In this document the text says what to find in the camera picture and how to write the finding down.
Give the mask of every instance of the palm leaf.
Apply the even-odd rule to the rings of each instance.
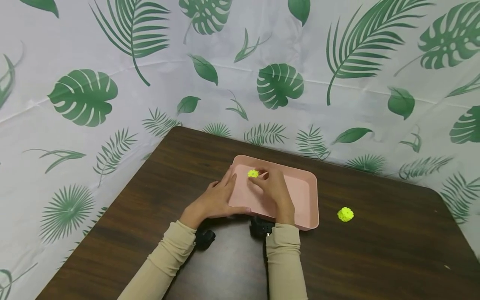
[[[453,156],[449,157],[427,157],[427,158],[420,158],[411,163],[404,164],[400,168],[398,175],[401,179],[409,180],[416,177],[427,176],[434,172],[438,172],[441,167],[448,164],[452,159]]]
[[[472,201],[479,199],[480,177],[467,183],[462,174],[450,176],[440,192],[457,224],[468,221]]]
[[[132,57],[138,75],[147,86],[150,86],[150,83],[140,73],[137,59],[169,46],[167,35],[161,33],[168,27],[159,25],[159,21],[168,20],[164,16],[170,11],[150,0],[115,0],[115,11],[110,0],[107,0],[107,4],[113,26],[106,19],[96,1],[98,13],[95,13],[91,6],[90,9],[110,42],[120,51]]]
[[[83,186],[63,187],[45,207],[40,237],[50,243],[69,236],[77,230],[94,207],[91,192]]]
[[[232,137],[230,129],[223,123],[210,123],[202,129],[203,132],[226,138]]]
[[[167,117],[165,113],[162,114],[158,108],[155,109],[155,112],[148,110],[151,118],[142,120],[142,124],[154,136],[164,137],[173,127],[181,126],[181,122]]]
[[[137,134],[128,135],[128,128],[118,130],[115,133],[115,139],[106,141],[106,144],[102,146],[102,152],[98,152],[96,156],[96,167],[93,170],[100,175],[100,181],[98,186],[102,183],[102,178],[105,175],[111,174],[117,170],[123,156],[130,150],[130,146],[137,140],[133,137]]]
[[[296,144],[300,154],[309,158],[324,160],[330,155],[320,134],[320,127],[313,129],[312,125],[308,132],[299,130]]]
[[[421,18],[424,15],[411,14],[410,11],[427,5],[431,0],[381,0],[370,8],[350,30],[357,13],[350,19],[337,47],[338,20],[332,36],[332,26],[328,30],[326,43],[327,62],[333,73],[327,90],[327,105],[330,105],[330,91],[335,78],[373,77],[380,71],[381,63],[376,60],[390,59],[385,55],[395,45],[403,45],[404,40],[393,29],[416,28],[408,19]]]
[[[346,166],[359,171],[381,175],[386,163],[386,158],[381,155],[362,155],[347,161]]]
[[[243,139],[247,143],[251,143],[257,146],[263,146],[265,144],[282,143],[283,139],[287,139],[281,133],[285,130],[285,126],[278,123],[258,124],[253,126],[249,131],[243,134]]]

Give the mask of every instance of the small yellow toy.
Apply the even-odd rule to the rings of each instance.
[[[353,211],[348,207],[343,207],[338,211],[338,218],[343,222],[348,222],[353,219]]]
[[[250,170],[248,171],[248,177],[258,177],[260,173],[257,170]]]

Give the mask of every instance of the left hand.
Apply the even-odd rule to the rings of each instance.
[[[185,209],[180,217],[180,222],[197,229],[200,223],[207,218],[249,213],[251,209],[248,207],[228,205],[237,179],[237,174],[232,175],[232,173],[233,169],[230,166],[220,182],[210,183],[206,191]]]

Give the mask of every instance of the monstera leaf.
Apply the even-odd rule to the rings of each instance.
[[[455,67],[473,57],[480,47],[480,1],[454,6],[436,19],[420,36],[419,48],[424,53],[395,73],[421,58],[425,69]]]
[[[211,35],[223,29],[227,23],[232,0],[180,0],[179,6],[184,15],[192,19],[183,43],[187,43],[190,27],[201,35]]]
[[[118,88],[110,77],[92,70],[74,70],[63,76],[48,95],[55,110],[77,125],[95,127],[112,111],[107,101]]]
[[[266,108],[286,106],[288,98],[298,99],[303,94],[303,77],[286,63],[272,64],[258,72],[257,91]]]
[[[473,106],[453,125],[450,140],[455,144],[480,143],[480,106]]]

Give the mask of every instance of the leaf print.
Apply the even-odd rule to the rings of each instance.
[[[363,128],[363,127],[355,127],[355,128],[350,128],[342,132],[333,142],[332,145],[335,143],[353,143],[355,141],[358,141],[360,138],[362,138],[364,135],[366,135],[369,132],[373,132],[371,129],[368,128]]]
[[[192,59],[197,74],[218,86],[218,74],[216,73],[215,67],[200,55],[189,54],[188,56]]]
[[[330,105],[330,92],[336,78],[364,78],[376,76],[381,63],[376,60],[390,59],[384,55],[389,50],[396,51],[395,45],[403,45],[404,40],[393,31],[396,28],[416,28],[406,23],[408,19],[421,18],[423,15],[411,14],[410,11],[427,5],[430,0],[381,0],[370,8],[350,29],[360,8],[350,19],[340,44],[337,46],[338,25],[336,24],[333,41],[332,26],[328,30],[326,56],[328,66],[333,73],[327,90],[327,105]]]
[[[311,125],[308,132],[299,130],[296,144],[302,156],[324,160],[330,155],[330,150],[324,145],[323,139],[320,127],[313,129]]]
[[[454,174],[443,184],[440,192],[445,205],[452,213],[457,224],[464,224],[468,221],[472,201],[479,199],[480,177],[467,182],[462,174]]]
[[[285,130],[285,126],[278,123],[258,124],[258,126],[253,126],[243,134],[243,140],[257,146],[275,143],[284,144],[283,139],[287,139],[287,137],[281,134],[283,130]]]
[[[258,46],[268,41],[271,37],[272,37],[272,33],[270,33],[270,36],[265,41],[260,42],[260,38],[258,38],[254,46],[248,46],[248,32],[247,32],[247,29],[245,28],[245,38],[243,40],[243,46],[240,52],[238,52],[237,55],[235,56],[235,60],[233,61],[233,63],[239,62],[240,60],[244,60],[245,58],[249,57],[252,53],[255,52],[255,50],[257,50]]]
[[[93,167],[93,170],[100,175],[98,187],[100,187],[105,175],[117,170],[125,153],[130,151],[130,146],[137,141],[133,139],[136,135],[137,133],[128,135],[128,128],[126,130],[124,128],[115,133],[115,139],[110,137],[102,146],[102,152],[98,152],[96,156],[96,167]]]
[[[374,175],[381,175],[386,161],[386,158],[381,155],[367,154],[347,161],[346,166]]]
[[[420,152],[420,148],[422,145],[421,137],[420,137],[420,127],[418,127],[418,132],[417,133],[411,133],[415,137],[415,140],[413,142],[407,142],[407,141],[401,141],[399,144],[404,144],[412,147],[413,151],[416,153]]]
[[[388,88],[391,93],[388,99],[388,109],[406,120],[413,112],[415,99],[406,89],[391,86]]]
[[[411,163],[402,165],[400,171],[398,171],[398,175],[401,179],[404,180],[427,176],[434,172],[439,172],[441,167],[445,166],[453,159],[453,156],[430,156],[427,158],[416,159]]]
[[[44,208],[40,237],[50,243],[77,230],[94,207],[91,192],[84,186],[63,187]]]
[[[80,153],[80,152],[76,152],[76,151],[72,151],[72,150],[63,150],[63,149],[53,150],[53,151],[48,151],[48,150],[44,150],[44,149],[28,149],[28,150],[25,150],[24,152],[34,151],[34,150],[35,151],[46,152],[45,154],[43,154],[39,158],[43,158],[43,157],[46,157],[46,156],[49,156],[49,155],[55,155],[55,156],[60,157],[59,159],[54,161],[50,165],[50,167],[47,168],[47,170],[45,171],[45,174],[47,174],[50,170],[52,170],[54,167],[58,166],[59,164],[61,164],[64,161],[67,161],[69,159],[79,159],[79,158],[82,158],[82,157],[86,156],[86,154],[83,154],[83,153]]]
[[[288,0],[288,10],[303,27],[310,14],[310,0]]]
[[[179,6],[184,15],[192,19],[183,37],[187,43],[190,27],[201,35],[211,35],[220,32],[227,23],[232,0],[179,0]]]
[[[203,132],[218,135],[226,138],[231,138],[230,129],[223,123],[210,123],[202,129]]]
[[[150,112],[151,118],[142,120],[142,125],[155,137],[162,138],[173,127],[181,126],[181,122],[169,118],[165,113],[162,114],[158,108],[155,109],[155,112],[152,112],[150,109],[148,109],[148,111]]]
[[[3,55],[5,61],[7,62],[8,70],[5,75],[0,78],[0,108],[5,104],[8,97],[12,93],[13,84],[15,83],[15,66],[13,65],[12,61],[6,56]],[[2,88],[2,81],[4,79],[8,79],[7,83]]]
[[[57,18],[59,18],[59,10],[57,9],[57,5],[54,0],[20,0],[20,2],[46,12],[51,12]]]
[[[425,69],[455,67],[473,57],[480,47],[480,1],[454,6],[436,19],[420,36],[419,49],[423,53],[400,68],[397,76],[414,61],[420,60]]]
[[[473,106],[453,125],[450,140],[455,144],[480,143],[480,106]]]
[[[231,110],[231,111],[235,111],[236,113],[238,113],[242,118],[244,118],[245,120],[248,121],[248,117],[247,117],[247,112],[245,111],[245,109],[243,109],[243,106],[237,101],[237,98],[235,97],[235,95],[233,94],[232,91],[228,90],[229,92],[232,93],[233,95],[233,99],[230,99],[232,100],[233,102],[235,102],[235,104],[237,105],[236,108],[226,108],[225,110]]]
[[[13,279],[12,273],[6,269],[0,269],[0,300],[8,300],[10,291],[12,289],[12,284],[20,279],[23,275],[28,273],[33,269],[38,263],[35,263],[33,266],[29,267],[25,272],[20,274],[17,278]]]
[[[466,85],[464,86],[461,86],[455,90],[453,90],[451,93],[448,94],[447,97],[445,98],[448,98],[448,97],[453,97],[453,96],[458,96],[458,95],[461,95],[461,94],[466,94],[466,93],[470,93],[470,92],[473,92],[473,91],[476,91],[480,88],[480,74],[477,75],[477,77],[475,77],[472,81],[470,81],[469,83],[467,83]]]
[[[167,35],[163,34],[162,31],[168,29],[168,27],[160,25],[162,24],[160,21],[168,20],[165,15],[170,11],[155,1],[115,0],[117,12],[115,14],[110,0],[107,0],[107,4],[116,30],[105,18],[96,1],[95,5],[100,18],[92,6],[90,6],[90,9],[109,41],[120,51],[131,56],[138,76],[147,86],[150,86],[150,83],[138,68],[137,59],[144,58],[169,46]]]
[[[177,116],[179,114],[188,114],[194,112],[197,108],[197,103],[199,100],[201,100],[199,97],[194,96],[186,96],[183,98],[177,105]]]
[[[266,108],[284,107],[288,98],[298,99],[303,94],[303,77],[286,63],[271,64],[259,70],[257,91]]]
[[[64,118],[80,126],[95,127],[112,112],[107,101],[117,94],[117,85],[107,74],[83,69],[60,78],[48,97]]]

